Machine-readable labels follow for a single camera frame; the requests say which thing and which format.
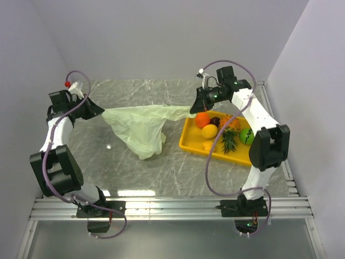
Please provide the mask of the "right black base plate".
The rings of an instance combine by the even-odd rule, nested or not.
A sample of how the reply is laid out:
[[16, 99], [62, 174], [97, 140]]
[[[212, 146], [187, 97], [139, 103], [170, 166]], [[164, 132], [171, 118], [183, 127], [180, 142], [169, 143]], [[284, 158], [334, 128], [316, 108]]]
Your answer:
[[222, 217], [267, 216], [268, 207], [263, 199], [257, 200], [220, 200]]

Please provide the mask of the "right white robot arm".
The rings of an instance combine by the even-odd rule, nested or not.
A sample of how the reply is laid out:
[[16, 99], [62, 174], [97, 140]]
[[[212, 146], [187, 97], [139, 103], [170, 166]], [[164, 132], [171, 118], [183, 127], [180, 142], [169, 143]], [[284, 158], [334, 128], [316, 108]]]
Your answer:
[[256, 201], [263, 197], [273, 172], [287, 159], [290, 129], [273, 119], [258, 101], [254, 94], [256, 83], [237, 79], [232, 66], [222, 67], [216, 73], [218, 85], [209, 87], [209, 75], [205, 73], [205, 68], [197, 72], [197, 77], [203, 81], [201, 87], [197, 88], [190, 113], [209, 111], [214, 104], [228, 100], [248, 122], [254, 134], [249, 149], [251, 169], [239, 191], [244, 198], [237, 202], [238, 211], [247, 216], [255, 211]]

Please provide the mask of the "small fake yellow pumpkin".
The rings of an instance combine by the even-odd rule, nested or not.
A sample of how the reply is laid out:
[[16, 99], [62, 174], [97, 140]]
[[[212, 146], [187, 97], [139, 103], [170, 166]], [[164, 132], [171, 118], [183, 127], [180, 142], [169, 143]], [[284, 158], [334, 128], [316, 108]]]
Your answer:
[[213, 142], [212, 141], [206, 141], [202, 144], [203, 146], [203, 150], [206, 152], [210, 152], [211, 148], [212, 148]]

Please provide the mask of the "fake green watermelon ball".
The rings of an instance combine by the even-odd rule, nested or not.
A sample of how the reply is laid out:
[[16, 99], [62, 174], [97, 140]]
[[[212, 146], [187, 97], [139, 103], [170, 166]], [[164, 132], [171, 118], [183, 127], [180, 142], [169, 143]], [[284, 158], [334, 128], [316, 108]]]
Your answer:
[[250, 127], [243, 128], [239, 133], [239, 140], [244, 145], [252, 145], [254, 141], [253, 130]]

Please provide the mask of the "fake yellow lemon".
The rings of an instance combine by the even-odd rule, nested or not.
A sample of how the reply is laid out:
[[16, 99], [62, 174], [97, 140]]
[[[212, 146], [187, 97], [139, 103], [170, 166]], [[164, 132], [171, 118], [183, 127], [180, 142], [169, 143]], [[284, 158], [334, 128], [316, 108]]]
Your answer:
[[218, 134], [218, 127], [213, 124], [208, 124], [202, 128], [202, 137], [205, 139], [212, 139]]

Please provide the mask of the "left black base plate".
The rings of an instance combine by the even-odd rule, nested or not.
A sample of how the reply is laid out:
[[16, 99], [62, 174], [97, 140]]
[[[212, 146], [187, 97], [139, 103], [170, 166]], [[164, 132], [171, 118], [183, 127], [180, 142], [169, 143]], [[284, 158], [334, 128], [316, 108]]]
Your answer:
[[81, 206], [77, 209], [76, 217], [82, 219], [107, 218], [110, 215], [113, 218], [122, 218], [125, 215], [125, 201], [106, 201], [105, 208], [95, 208], [94, 206]]

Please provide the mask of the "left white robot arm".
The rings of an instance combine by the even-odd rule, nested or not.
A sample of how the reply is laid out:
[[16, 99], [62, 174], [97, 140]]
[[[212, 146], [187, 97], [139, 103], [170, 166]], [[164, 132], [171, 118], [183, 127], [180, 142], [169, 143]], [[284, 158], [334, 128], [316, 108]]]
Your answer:
[[47, 110], [49, 131], [44, 145], [29, 162], [46, 197], [62, 197], [95, 216], [108, 212], [108, 202], [99, 187], [84, 182], [82, 171], [68, 147], [74, 123], [101, 115], [104, 109], [80, 90], [61, 90], [49, 95], [52, 104]]

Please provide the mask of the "aluminium mounting rail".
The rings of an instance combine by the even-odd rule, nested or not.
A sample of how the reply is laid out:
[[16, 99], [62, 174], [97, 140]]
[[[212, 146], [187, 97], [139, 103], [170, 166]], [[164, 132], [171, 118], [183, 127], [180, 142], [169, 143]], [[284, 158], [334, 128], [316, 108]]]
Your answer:
[[[221, 197], [121, 197], [111, 201], [124, 201], [125, 216], [129, 221], [166, 220], [223, 220]], [[271, 219], [312, 219], [314, 217], [306, 197], [273, 197]], [[31, 221], [87, 221], [77, 217], [77, 207], [58, 199], [37, 199], [34, 202]]]

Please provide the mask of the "fake dark plum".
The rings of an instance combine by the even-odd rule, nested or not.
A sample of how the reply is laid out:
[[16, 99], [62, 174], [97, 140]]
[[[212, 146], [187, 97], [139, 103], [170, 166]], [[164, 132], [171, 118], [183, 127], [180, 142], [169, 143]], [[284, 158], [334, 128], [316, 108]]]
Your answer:
[[215, 125], [218, 127], [220, 125], [220, 118], [219, 117], [213, 117], [210, 119], [210, 124]]

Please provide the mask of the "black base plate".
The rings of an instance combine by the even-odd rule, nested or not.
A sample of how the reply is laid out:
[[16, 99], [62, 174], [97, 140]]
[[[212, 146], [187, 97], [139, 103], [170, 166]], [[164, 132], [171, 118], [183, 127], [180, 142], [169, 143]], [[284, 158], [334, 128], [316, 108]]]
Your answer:
[[222, 217], [267, 216], [268, 207], [263, 199], [257, 200], [220, 200]]
[[125, 215], [125, 201], [106, 201], [105, 208], [95, 208], [94, 206], [81, 206], [77, 209], [76, 217], [82, 219], [107, 218], [110, 215], [113, 218], [122, 218]]

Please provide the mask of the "pale green plastic bag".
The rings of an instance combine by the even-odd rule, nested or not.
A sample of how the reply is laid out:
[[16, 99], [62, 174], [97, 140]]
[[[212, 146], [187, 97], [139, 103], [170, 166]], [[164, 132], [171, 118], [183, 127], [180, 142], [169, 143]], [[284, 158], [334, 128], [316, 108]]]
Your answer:
[[140, 160], [161, 154], [166, 136], [162, 128], [166, 121], [194, 118], [189, 106], [148, 105], [108, 108], [102, 113], [103, 120], [113, 133]]

